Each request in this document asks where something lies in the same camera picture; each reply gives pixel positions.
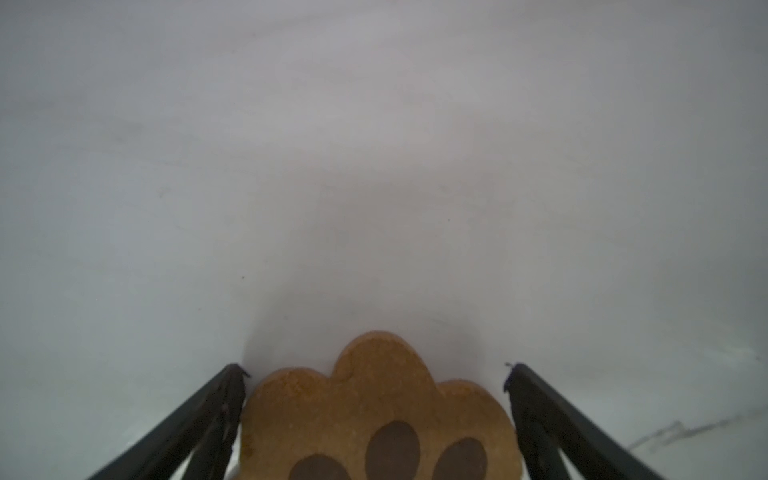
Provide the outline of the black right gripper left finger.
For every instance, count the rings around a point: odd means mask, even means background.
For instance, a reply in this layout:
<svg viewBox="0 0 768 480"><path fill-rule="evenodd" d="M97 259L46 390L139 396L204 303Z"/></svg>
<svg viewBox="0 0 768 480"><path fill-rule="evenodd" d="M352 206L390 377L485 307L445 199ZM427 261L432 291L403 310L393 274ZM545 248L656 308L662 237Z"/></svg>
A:
<svg viewBox="0 0 768 480"><path fill-rule="evenodd" d="M169 479L186 463L185 479L226 476L245 400L243 368L232 363L153 430L94 473L94 479Z"/></svg>

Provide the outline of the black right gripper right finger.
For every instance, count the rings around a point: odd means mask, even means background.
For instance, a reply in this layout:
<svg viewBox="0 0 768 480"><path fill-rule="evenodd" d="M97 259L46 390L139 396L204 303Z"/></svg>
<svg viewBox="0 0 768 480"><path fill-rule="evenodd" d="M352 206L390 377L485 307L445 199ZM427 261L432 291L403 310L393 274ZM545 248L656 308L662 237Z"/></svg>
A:
<svg viewBox="0 0 768 480"><path fill-rule="evenodd" d="M532 479L568 479L568 458L585 479L662 477L620 446L542 377L517 363L504 383L518 445Z"/></svg>

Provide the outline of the brown paw print coaster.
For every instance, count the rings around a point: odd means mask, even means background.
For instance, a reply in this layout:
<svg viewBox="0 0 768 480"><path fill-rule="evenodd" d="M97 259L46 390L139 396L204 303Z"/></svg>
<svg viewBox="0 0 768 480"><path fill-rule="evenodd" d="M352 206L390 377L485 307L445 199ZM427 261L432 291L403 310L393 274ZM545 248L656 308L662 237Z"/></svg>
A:
<svg viewBox="0 0 768 480"><path fill-rule="evenodd" d="M516 431L478 384L437 382L401 337L369 332L330 375L266 376L242 413L241 479L519 479Z"/></svg>

